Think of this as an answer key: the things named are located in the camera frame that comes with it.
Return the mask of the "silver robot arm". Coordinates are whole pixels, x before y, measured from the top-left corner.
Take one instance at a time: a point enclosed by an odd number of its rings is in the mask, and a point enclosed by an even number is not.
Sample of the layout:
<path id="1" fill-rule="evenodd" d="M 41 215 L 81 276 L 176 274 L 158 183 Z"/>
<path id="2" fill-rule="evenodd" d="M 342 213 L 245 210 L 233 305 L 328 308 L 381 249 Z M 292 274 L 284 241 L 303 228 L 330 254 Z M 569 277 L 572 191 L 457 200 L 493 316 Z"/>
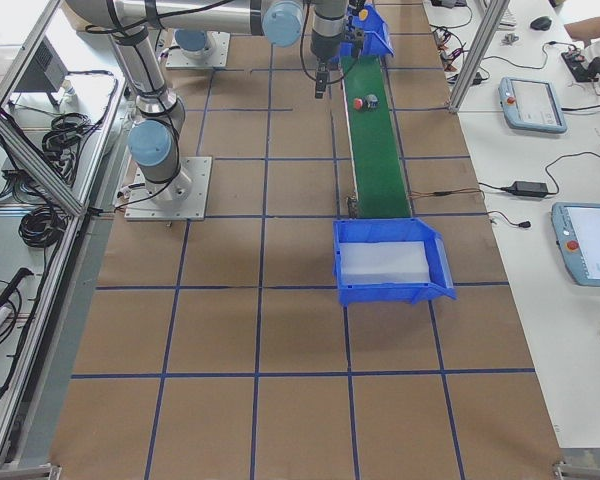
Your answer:
<path id="1" fill-rule="evenodd" d="M 204 30 L 177 29 L 174 39 L 181 50 L 194 57 L 206 57 L 212 49 L 209 34 Z"/>
<path id="2" fill-rule="evenodd" d="M 162 74 L 150 29 L 264 36 L 277 47 L 292 46 L 309 34 L 317 59 L 312 78 L 317 97 L 329 83 L 328 63 L 345 40 L 344 1 L 71 1 L 68 5 L 86 21 L 86 32 L 110 38 L 136 96 L 143 120 L 132 128 L 128 148 L 144 176 L 148 199 L 156 205 L 183 201 L 193 181 L 179 153 L 184 104 Z"/>

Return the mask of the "person's hand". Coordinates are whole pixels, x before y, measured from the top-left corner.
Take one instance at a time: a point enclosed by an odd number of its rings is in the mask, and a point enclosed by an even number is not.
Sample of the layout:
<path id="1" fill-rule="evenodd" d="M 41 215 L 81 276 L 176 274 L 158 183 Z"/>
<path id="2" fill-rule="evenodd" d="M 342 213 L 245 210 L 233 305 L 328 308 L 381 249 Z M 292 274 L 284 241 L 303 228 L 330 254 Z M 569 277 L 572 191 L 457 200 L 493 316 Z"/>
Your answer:
<path id="1" fill-rule="evenodd" d="M 577 41 L 590 41 L 600 38 L 600 16 L 564 25 L 569 36 Z"/>

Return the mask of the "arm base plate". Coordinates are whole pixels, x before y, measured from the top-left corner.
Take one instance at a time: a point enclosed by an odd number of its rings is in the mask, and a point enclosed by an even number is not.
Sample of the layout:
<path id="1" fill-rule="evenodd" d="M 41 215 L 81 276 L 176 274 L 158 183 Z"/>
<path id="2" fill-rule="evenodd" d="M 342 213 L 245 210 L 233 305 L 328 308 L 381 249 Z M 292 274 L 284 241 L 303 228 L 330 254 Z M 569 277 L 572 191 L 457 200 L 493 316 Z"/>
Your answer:
<path id="1" fill-rule="evenodd" d="M 227 64 L 230 34 L 220 31 L 177 29 L 167 51 L 170 70 L 224 69 Z"/>
<path id="2" fill-rule="evenodd" d="M 124 217 L 129 221 L 204 220 L 212 160 L 210 156 L 181 157 L 180 172 L 169 185 L 147 182 L 137 167 L 134 182 L 143 186 L 130 192 Z"/>

